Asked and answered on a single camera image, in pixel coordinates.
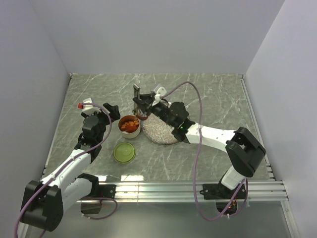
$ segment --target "marble tabletop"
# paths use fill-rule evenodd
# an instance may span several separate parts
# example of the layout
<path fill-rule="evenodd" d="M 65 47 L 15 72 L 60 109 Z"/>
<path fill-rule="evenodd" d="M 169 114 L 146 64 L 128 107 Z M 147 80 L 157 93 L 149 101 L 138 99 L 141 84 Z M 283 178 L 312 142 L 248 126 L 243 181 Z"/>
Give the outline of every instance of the marble tabletop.
<path fill-rule="evenodd" d="M 118 105 L 121 116 L 131 115 L 134 83 L 141 87 L 141 93 L 149 93 L 159 83 L 169 91 L 187 80 L 195 83 L 201 94 L 203 125 L 219 129 L 237 129 L 244 126 L 256 135 L 237 74 L 74 74 L 66 94 L 46 173 L 52 172 L 67 159 L 77 142 L 83 123 L 81 112 L 77 108 L 79 102 L 91 97 L 100 105 L 106 102 Z M 168 100 L 184 102 L 190 119 L 198 121 L 198 98 L 190 85 L 183 85 L 169 96 Z M 106 178 L 107 181 L 192 179 L 197 145 L 159 145 L 150 141 L 142 132 L 134 139 L 125 139 L 120 135 L 117 124 L 118 121 L 113 123 L 109 138 L 85 173 Z M 135 159 L 128 164 L 120 164 L 113 157 L 114 147 L 124 141 L 130 142 L 136 149 Z M 197 179 L 220 179 L 230 166 L 227 154 L 203 146 L 197 166 Z M 262 161 L 251 179 L 268 178 L 265 162 Z"/>

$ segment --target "purple cable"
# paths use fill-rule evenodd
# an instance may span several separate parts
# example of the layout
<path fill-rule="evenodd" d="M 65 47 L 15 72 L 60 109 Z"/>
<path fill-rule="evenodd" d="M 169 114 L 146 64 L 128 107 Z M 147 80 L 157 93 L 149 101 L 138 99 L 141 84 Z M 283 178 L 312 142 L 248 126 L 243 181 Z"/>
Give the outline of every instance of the purple cable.
<path fill-rule="evenodd" d="M 104 139 L 103 139 L 99 144 L 95 145 L 94 147 L 92 147 L 92 148 L 90 148 L 90 149 L 88 149 L 88 150 L 86 150 L 86 151 L 83 151 L 83 152 L 77 154 L 76 156 L 74 156 L 74 159 L 68 160 L 68 161 L 67 161 L 62 167 L 60 167 L 60 169 L 56 172 L 56 174 L 54 175 L 55 177 L 58 176 L 58 175 L 59 175 L 71 162 L 73 162 L 75 159 L 77 159 L 78 157 L 80 157 L 80 156 L 82 156 L 82 155 L 84 155 L 84 154 L 86 154 L 86 153 L 88 153 L 88 152 L 90 152 L 90 151 L 96 149 L 96 148 L 99 147 L 102 143 L 104 143 L 105 140 L 108 138 L 110 132 L 111 132 L 111 128 L 112 128 L 111 117 L 110 117 L 109 113 L 108 113 L 103 107 L 101 107 L 101 106 L 99 106 L 99 105 L 97 105 L 97 104 L 94 104 L 94 103 L 82 103 L 81 105 L 82 105 L 82 106 L 84 106 L 84 105 L 91 105 L 91 106 L 97 107 L 97 108 L 99 108 L 103 113 L 106 114 L 106 116 L 107 116 L 108 119 L 109 119 L 109 130 L 108 130 L 108 133 L 107 133 L 107 135 L 104 137 Z M 51 178 L 51 179 L 48 180 L 42 187 L 40 187 L 40 189 L 37 190 L 37 191 L 33 194 L 33 196 L 25 203 L 24 207 L 21 209 L 21 212 L 20 212 L 20 214 L 19 214 L 19 216 L 18 216 L 18 219 L 17 219 L 17 221 L 16 221 L 16 223 L 15 223 L 15 226 L 14 226 L 14 237 L 15 237 L 15 238 L 18 238 L 19 222 L 20 222 L 20 220 L 21 220 L 23 214 L 25 213 L 26 209 L 27 209 L 28 206 L 32 203 L 32 201 L 34 200 L 34 198 L 36 198 L 37 195 L 39 195 L 40 192 L 43 191 L 43 189 L 44 189 L 46 186 L 48 186 L 53 180 L 54 180 L 54 179 Z M 41 233 L 41 235 L 39 236 L 39 238 L 41 238 L 41 237 L 44 235 L 44 233 L 45 233 L 45 230 Z"/>
<path fill-rule="evenodd" d="M 86 198 L 91 199 L 91 200 L 107 200 L 107 201 L 112 201 L 115 203 L 114 210 L 110 214 L 108 214 L 104 217 L 90 217 L 90 216 L 87 216 L 86 214 L 84 214 L 84 217 L 87 217 L 88 219 L 91 219 L 91 220 L 102 220 L 102 219 L 105 219 L 107 217 L 110 217 L 111 215 L 113 215 L 116 212 L 116 210 L 118 208 L 118 202 L 112 198 L 107 198 L 107 197 L 86 197 Z"/>
<path fill-rule="evenodd" d="M 202 99 L 200 97 L 200 93 L 197 89 L 197 87 L 195 86 L 195 84 L 193 84 L 192 82 L 189 81 L 185 81 L 179 85 L 177 85 L 174 89 L 172 89 L 170 92 L 166 93 L 165 95 L 161 96 L 160 98 L 163 99 L 167 96 L 169 96 L 170 94 L 172 94 L 176 89 L 178 89 L 180 86 L 184 85 L 184 84 L 190 84 L 194 87 L 197 96 L 198 96 L 198 100 L 199 100 L 199 106 L 200 106 L 200 111 L 199 111 L 199 119 L 198 119 L 198 124 L 201 125 L 202 124 L 202 117 L 203 117 L 203 104 L 202 104 Z M 203 211 L 200 209 L 199 206 L 199 202 L 198 202 L 198 198 L 197 198 L 197 190 L 196 190 L 196 168 L 197 168 L 197 162 L 198 162 L 198 157 L 199 157 L 199 153 L 200 150 L 202 148 L 202 144 L 203 144 L 203 135 L 202 135 L 202 129 L 199 127 L 199 144 L 198 144 L 198 149 L 196 152 L 196 156 L 195 156 L 195 161 L 194 161 L 194 168 L 193 168 L 193 190 L 194 190 L 194 199 L 195 199 L 195 204 L 196 204 L 196 208 L 198 210 L 198 212 L 200 213 L 200 215 L 202 216 L 202 218 L 204 218 L 206 221 L 212 222 L 215 221 L 217 219 L 219 219 L 228 209 L 228 207 L 230 206 L 230 204 L 232 203 L 232 201 L 234 200 L 235 196 L 237 195 L 238 191 L 240 190 L 240 188 L 242 187 L 244 181 L 246 181 L 246 197 L 244 199 L 244 202 L 241 206 L 241 208 L 235 213 L 237 214 L 238 212 L 240 212 L 242 210 L 242 208 L 245 206 L 245 203 L 247 201 L 248 198 L 248 181 L 246 180 L 246 178 L 244 180 L 242 180 L 242 182 L 239 184 L 239 186 L 236 188 L 235 192 L 233 193 L 230 201 L 227 203 L 227 205 L 225 206 L 225 208 L 222 210 L 222 212 L 220 212 L 216 217 L 214 218 L 208 218 L 207 216 L 205 216 L 205 214 L 203 213 Z"/>

